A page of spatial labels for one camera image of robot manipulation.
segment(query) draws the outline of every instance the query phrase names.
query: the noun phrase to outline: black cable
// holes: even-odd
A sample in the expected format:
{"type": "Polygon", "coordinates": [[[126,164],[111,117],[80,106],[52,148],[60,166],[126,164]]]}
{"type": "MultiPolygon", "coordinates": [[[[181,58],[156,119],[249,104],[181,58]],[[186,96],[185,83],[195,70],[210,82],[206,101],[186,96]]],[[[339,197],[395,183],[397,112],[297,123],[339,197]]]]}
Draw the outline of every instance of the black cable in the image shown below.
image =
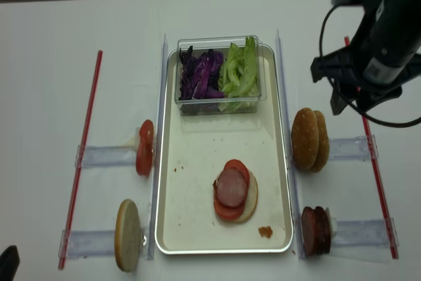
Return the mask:
{"type": "MultiPolygon", "coordinates": [[[[324,34],[324,29],[326,27],[326,23],[329,19],[329,16],[338,8],[338,7],[342,7],[343,5],[335,5],[333,6],[329,12],[327,13],[326,17],[323,20],[323,24],[322,24],[322,29],[320,31],[320,38],[319,38],[319,42],[318,42],[318,50],[319,50],[319,54],[320,54],[320,61],[322,62],[322,67],[324,70],[326,70],[326,66],[324,64],[324,59],[323,59],[323,48],[322,48],[322,43],[323,43],[323,34],[324,34]]],[[[352,109],[354,109],[358,114],[360,114],[361,116],[363,116],[364,118],[366,118],[367,120],[370,120],[376,124],[379,125],[383,125],[383,126],[387,126],[390,128],[409,128],[411,126],[415,126],[417,124],[421,123],[421,117],[417,118],[416,120],[410,121],[410,122],[405,122],[405,123],[394,123],[394,122],[386,122],[386,121],[382,121],[382,120],[378,120],[377,118],[373,118],[372,116],[368,115],[365,111],[361,110],[360,108],[358,108],[356,105],[354,105],[352,103],[351,100],[349,100],[334,84],[334,82],[332,81],[332,78],[327,77],[330,85],[332,86],[332,88],[334,89],[335,93],[338,94],[338,96],[340,96],[342,98],[342,100],[344,100],[344,102],[346,102],[346,104],[348,106],[350,106],[352,109]]]]}

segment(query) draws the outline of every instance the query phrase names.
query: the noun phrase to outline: tray rim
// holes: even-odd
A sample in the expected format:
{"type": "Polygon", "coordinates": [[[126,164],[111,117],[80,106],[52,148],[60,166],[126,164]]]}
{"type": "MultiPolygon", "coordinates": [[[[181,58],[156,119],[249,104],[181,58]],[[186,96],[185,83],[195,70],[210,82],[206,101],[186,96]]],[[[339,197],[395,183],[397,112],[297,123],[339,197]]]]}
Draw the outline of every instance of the tray rim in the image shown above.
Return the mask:
{"type": "MultiPolygon", "coordinates": [[[[266,48],[269,50],[271,56],[274,59],[274,75],[276,78],[276,101],[278,102],[278,110],[279,110],[279,119],[280,119],[280,137],[281,137],[281,147],[282,150],[284,152],[284,154],[282,155],[282,157],[284,158],[284,171],[285,171],[285,181],[286,181],[286,192],[287,192],[287,202],[288,202],[288,206],[285,206],[284,209],[288,209],[289,210],[289,222],[288,224],[290,224],[291,227],[291,237],[290,239],[287,241],[286,245],[282,248],[266,248],[266,249],[210,249],[210,250],[175,250],[175,251],[169,251],[167,249],[165,249],[159,242],[158,239],[158,229],[157,229],[157,225],[155,225],[155,244],[157,245],[158,249],[163,252],[165,255],[211,255],[211,254],[240,254],[240,253],[283,253],[285,251],[287,251],[292,244],[292,241],[294,239],[294,225],[293,225],[293,210],[292,210],[292,206],[291,206],[291,193],[289,190],[289,176],[288,176],[288,165],[287,165],[287,151],[285,150],[285,136],[284,136],[284,131],[283,131],[283,126],[282,126],[282,109],[281,109],[281,104],[280,104],[280,97],[279,97],[279,78],[278,78],[278,71],[276,68],[276,55],[274,50],[267,44],[262,43],[261,44],[262,48],[266,48]]],[[[162,70],[162,74],[161,74],[161,78],[165,78],[165,87],[164,87],[164,94],[162,95],[162,97],[164,98],[164,108],[163,109],[159,109],[159,111],[161,112],[165,112],[165,109],[167,107],[167,95],[168,95],[168,65],[169,65],[169,60],[170,58],[173,56],[173,54],[176,54],[177,50],[173,50],[169,55],[168,58],[166,60],[166,69],[162,70]]],[[[164,133],[164,126],[162,127],[161,130],[161,135],[159,135],[160,138],[160,143],[161,143],[161,148],[163,146],[164,143],[164,138],[163,138],[163,133],[164,133]]],[[[162,151],[160,152],[160,157],[159,157],[159,179],[158,179],[158,196],[157,196],[157,208],[156,208],[156,212],[155,212],[155,223],[158,222],[158,215],[159,215],[159,209],[160,209],[160,203],[159,203],[159,195],[161,192],[161,170],[162,170],[162,151]]]]}

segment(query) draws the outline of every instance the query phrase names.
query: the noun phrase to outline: meat patty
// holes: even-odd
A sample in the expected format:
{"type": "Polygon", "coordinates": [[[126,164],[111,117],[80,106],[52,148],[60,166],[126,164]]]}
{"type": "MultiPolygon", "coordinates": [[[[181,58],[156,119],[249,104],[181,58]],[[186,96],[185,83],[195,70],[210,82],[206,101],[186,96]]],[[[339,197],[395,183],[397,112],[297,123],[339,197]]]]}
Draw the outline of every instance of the meat patty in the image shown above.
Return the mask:
{"type": "Polygon", "coordinates": [[[247,199],[248,187],[244,176],[236,169],[225,169],[214,183],[219,202],[226,207],[239,207],[247,199]]]}

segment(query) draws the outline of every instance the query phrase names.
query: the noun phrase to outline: purple cabbage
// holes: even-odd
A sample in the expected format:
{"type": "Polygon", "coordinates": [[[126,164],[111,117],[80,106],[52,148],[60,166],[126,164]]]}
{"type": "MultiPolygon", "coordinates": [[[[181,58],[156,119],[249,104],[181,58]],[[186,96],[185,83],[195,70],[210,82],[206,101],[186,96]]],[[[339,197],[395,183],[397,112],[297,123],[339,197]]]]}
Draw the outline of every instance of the purple cabbage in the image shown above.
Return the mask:
{"type": "Polygon", "coordinates": [[[224,55],[209,49],[196,59],[192,53],[193,46],[186,52],[180,50],[183,64],[180,99],[223,98],[224,93],[218,91],[218,79],[224,55]]]}

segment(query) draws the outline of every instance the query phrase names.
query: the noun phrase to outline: hamburger bun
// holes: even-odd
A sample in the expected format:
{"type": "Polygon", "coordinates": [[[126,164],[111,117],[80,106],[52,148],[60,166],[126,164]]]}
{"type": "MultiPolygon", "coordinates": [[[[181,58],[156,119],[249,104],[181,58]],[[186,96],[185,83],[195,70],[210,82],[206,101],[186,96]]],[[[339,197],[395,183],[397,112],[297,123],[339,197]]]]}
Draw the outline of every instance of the hamburger bun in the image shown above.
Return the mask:
{"type": "Polygon", "coordinates": [[[251,218],[255,212],[257,206],[257,200],[259,198],[259,187],[257,186],[257,181],[253,173],[249,170],[250,174],[250,184],[249,184],[249,193],[247,194],[247,199],[245,200],[245,208],[243,214],[240,215],[237,219],[233,220],[234,223],[242,223],[251,218]]]}
{"type": "Polygon", "coordinates": [[[319,172],[322,170],[324,165],[328,162],[330,145],[329,145],[329,136],[328,130],[326,129],[326,122],[324,120],[324,115],[320,111],[314,112],[317,119],[318,127],[318,152],[316,161],[311,166],[310,170],[313,172],[319,172]]]}
{"type": "Polygon", "coordinates": [[[316,114],[310,108],[297,112],[291,130],[293,161],[300,170],[309,170],[316,162],[319,132],[316,114]]]}
{"type": "Polygon", "coordinates": [[[136,204],[126,199],[118,209],[114,236],[114,253],[120,270],[130,272],[135,269],[140,238],[140,220],[136,204]]]}

